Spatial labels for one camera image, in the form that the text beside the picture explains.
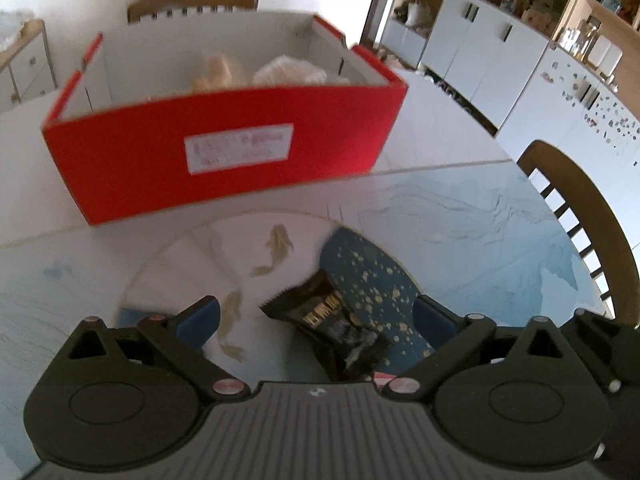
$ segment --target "marble tabletop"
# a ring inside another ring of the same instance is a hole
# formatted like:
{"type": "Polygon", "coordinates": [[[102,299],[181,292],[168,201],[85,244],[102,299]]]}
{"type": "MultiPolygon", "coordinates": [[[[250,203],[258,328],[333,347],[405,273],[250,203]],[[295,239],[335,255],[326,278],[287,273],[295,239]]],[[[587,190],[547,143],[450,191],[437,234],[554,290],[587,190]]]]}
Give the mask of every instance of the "marble tabletop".
{"type": "MultiPolygon", "coordinates": [[[[243,359],[223,352],[218,338],[206,355],[249,384],[295,375],[288,359],[304,345],[258,306],[304,280],[340,225],[385,250],[420,291],[458,314],[519,325],[537,314],[561,324],[579,306],[602,312],[571,240],[522,172],[445,94],[406,78],[410,94],[379,174],[97,227],[84,224],[37,134],[50,99],[0,116],[0,478],[37,463],[22,408],[85,316],[113,325],[122,307],[175,312],[204,294],[241,290],[241,320],[224,343],[243,359]],[[274,225],[286,227],[290,256],[268,276],[251,276],[269,261],[274,225]]],[[[303,379],[321,380],[313,361],[301,359],[303,379]]]]}

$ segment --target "white label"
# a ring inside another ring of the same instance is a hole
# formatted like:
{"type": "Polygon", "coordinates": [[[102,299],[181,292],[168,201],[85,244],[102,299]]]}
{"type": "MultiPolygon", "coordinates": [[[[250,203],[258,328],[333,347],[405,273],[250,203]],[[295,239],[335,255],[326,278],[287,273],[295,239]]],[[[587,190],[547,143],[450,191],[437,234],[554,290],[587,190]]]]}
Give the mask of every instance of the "white label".
{"type": "Polygon", "coordinates": [[[287,160],[293,124],[261,126],[184,138],[190,174],[287,160]]]}

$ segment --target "red box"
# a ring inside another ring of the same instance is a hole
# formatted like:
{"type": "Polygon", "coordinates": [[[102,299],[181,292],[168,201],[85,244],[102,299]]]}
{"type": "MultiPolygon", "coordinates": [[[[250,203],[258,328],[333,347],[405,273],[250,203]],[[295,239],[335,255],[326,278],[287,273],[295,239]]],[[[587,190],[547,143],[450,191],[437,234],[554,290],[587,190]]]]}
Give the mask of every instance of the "red box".
{"type": "Polygon", "coordinates": [[[406,84],[312,14],[205,13],[105,32],[42,125],[89,224],[235,193],[363,174],[406,84]],[[189,94],[203,50],[255,71],[282,54],[351,85],[189,94]]]}

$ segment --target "chair backrest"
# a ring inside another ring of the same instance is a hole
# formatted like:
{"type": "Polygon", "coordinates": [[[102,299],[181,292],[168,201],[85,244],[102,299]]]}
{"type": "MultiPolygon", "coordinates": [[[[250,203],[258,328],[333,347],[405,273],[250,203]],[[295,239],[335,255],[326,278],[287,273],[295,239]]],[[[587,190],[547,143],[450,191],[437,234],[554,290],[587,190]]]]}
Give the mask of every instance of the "chair backrest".
{"type": "Polygon", "coordinates": [[[616,320],[636,326],[640,322],[640,278],[638,266],[629,242],[616,216],[591,179],[557,148],[535,140],[520,157],[518,165],[531,176],[535,170],[542,173],[549,185],[540,193],[547,198],[556,190],[564,204],[554,211],[556,218],[571,210],[578,225],[569,229],[570,238],[584,230],[590,244],[580,252],[586,258],[595,251],[600,267],[591,273],[596,280],[604,274],[609,285],[602,291],[602,300],[611,298],[616,320]]]}
{"type": "Polygon", "coordinates": [[[156,19],[158,14],[171,17],[177,14],[176,10],[187,14],[190,7],[199,13],[203,12],[204,7],[209,7],[211,12],[217,12],[220,7],[226,11],[255,10],[258,8],[258,0],[134,0],[127,6],[127,21],[138,22],[142,16],[156,19]]]}

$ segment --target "cabinet handle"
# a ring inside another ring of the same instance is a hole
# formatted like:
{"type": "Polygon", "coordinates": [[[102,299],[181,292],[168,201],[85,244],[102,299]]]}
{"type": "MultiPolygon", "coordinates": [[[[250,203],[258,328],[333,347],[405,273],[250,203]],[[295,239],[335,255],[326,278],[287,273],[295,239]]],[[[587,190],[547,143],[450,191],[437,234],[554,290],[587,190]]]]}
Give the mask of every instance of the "cabinet handle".
{"type": "Polygon", "coordinates": [[[593,105],[596,104],[596,101],[598,100],[599,97],[600,97],[600,92],[596,92],[596,97],[593,98],[593,101],[591,101],[591,104],[589,105],[587,110],[591,110],[593,108],[593,105]]]}
{"type": "Polygon", "coordinates": [[[503,43],[507,43],[507,40],[509,39],[509,35],[511,34],[512,30],[513,30],[513,25],[509,25],[509,28],[507,29],[507,34],[505,34],[504,39],[502,40],[503,43]]]}
{"type": "Polygon", "coordinates": [[[586,92],[584,93],[584,95],[580,98],[580,102],[583,102],[584,99],[587,97],[587,94],[591,91],[591,85],[589,85],[589,87],[586,89],[586,92]]]}

